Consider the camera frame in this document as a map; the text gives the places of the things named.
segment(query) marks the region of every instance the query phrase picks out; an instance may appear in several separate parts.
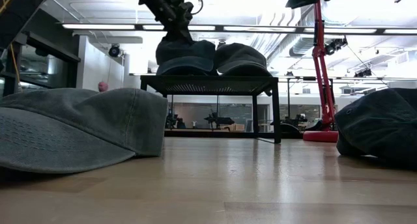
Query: ceiling light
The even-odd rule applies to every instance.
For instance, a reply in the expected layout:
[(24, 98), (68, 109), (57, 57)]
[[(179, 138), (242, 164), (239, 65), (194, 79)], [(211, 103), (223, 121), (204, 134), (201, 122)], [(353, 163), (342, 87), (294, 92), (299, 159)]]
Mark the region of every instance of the ceiling light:
[[(314, 28), (305, 28), (304, 32), (314, 33)], [(376, 29), (348, 29), (348, 28), (324, 28), (324, 33), (335, 33), (335, 34), (370, 34), (377, 32)]]
[[(300, 35), (302, 38), (314, 38), (312, 34), (302, 34)], [(337, 38), (345, 38), (343, 35), (324, 35), (324, 39), (337, 39)]]
[(401, 35), (417, 35), (417, 29), (387, 29), (384, 33), (393, 33)]
[(190, 31), (214, 31), (216, 27), (210, 25), (189, 25), (188, 29)]
[(63, 24), (65, 29), (85, 29), (85, 30), (135, 30), (135, 25), (100, 25), (100, 24)]
[(284, 27), (251, 27), (251, 26), (225, 26), (225, 31), (239, 31), (239, 32), (283, 32), (291, 33), (295, 32), (295, 28), (284, 28)]
[(143, 26), (144, 30), (164, 30), (164, 26), (163, 25), (144, 25)]

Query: gray cap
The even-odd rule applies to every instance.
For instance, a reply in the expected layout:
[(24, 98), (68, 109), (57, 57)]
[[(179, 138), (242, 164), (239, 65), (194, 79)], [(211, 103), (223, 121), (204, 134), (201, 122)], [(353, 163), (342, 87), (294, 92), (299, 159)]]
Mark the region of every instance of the gray cap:
[(214, 55), (214, 67), (223, 76), (272, 77), (266, 58), (251, 46), (234, 43), (223, 45)]
[(217, 76), (213, 69), (216, 46), (206, 40), (188, 44), (163, 38), (156, 49), (159, 64), (156, 75)]
[(417, 169), (416, 96), (416, 89), (385, 89), (344, 107), (335, 116), (340, 154)]
[(138, 89), (54, 89), (0, 103), (0, 166), (76, 173), (160, 156), (167, 100)]

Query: wooden floor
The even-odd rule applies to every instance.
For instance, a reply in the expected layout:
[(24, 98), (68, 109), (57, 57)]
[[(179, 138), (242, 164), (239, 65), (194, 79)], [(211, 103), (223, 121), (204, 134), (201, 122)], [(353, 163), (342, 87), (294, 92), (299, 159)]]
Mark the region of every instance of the wooden floor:
[(162, 158), (72, 176), (0, 172), (0, 223), (416, 223), (417, 174), (334, 144), (167, 138)]

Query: light fixture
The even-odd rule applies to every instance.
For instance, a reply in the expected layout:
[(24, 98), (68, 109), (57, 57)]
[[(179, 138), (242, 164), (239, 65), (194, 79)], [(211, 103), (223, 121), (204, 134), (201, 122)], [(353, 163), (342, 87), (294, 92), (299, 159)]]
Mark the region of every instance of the light fixture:
[(216, 27), (211, 25), (189, 25), (188, 29), (190, 31), (214, 31)]
[(135, 25), (123, 24), (63, 24), (65, 29), (85, 29), (85, 30), (135, 30)]
[(346, 36), (345, 38), (333, 39), (331, 42), (324, 45), (324, 51), (326, 55), (333, 55), (347, 45), (349, 45), (349, 43), (347, 42)]
[(164, 30), (164, 26), (163, 25), (144, 25), (143, 29), (144, 30), (159, 30), (159, 31), (162, 31), (162, 30)]
[(386, 29), (384, 33), (399, 35), (417, 35), (417, 29)]
[(370, 68), (366, 68), (365, 70), (356, 72), (354, 77), (370, 77), (372, 76), (372, 71)]
[(260, 26), (225, 26), (225, 31), (234, 31), (234, 32), (283, 32), (283, 33), (293, 33), (295, 28), (285, 28), (285, 27), (260, 27)]
[[(305, 28), (304, 29), (305, 33), (314, 33), (314, 28)], [(348, 29), (348, 28), (335, 28), (335, 27), (330, 27), (330, 28), (324, 28), (324, 33), (334, 33), (334, 34), (370, 34), (370, 33), (375, 33), (377, 32), (377, 29), (362, 29), (362, 28), (352, 28), (352, 29)]]

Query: security camera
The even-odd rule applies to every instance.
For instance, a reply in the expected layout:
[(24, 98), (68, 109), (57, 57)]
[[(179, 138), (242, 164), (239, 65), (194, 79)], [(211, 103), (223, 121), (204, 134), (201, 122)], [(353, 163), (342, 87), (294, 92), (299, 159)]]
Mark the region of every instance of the security camera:
[(123, 55), (123, 50), (120, 49), (120, 44), (112, 44), (109, 50), (109, 56), (118, 58)]

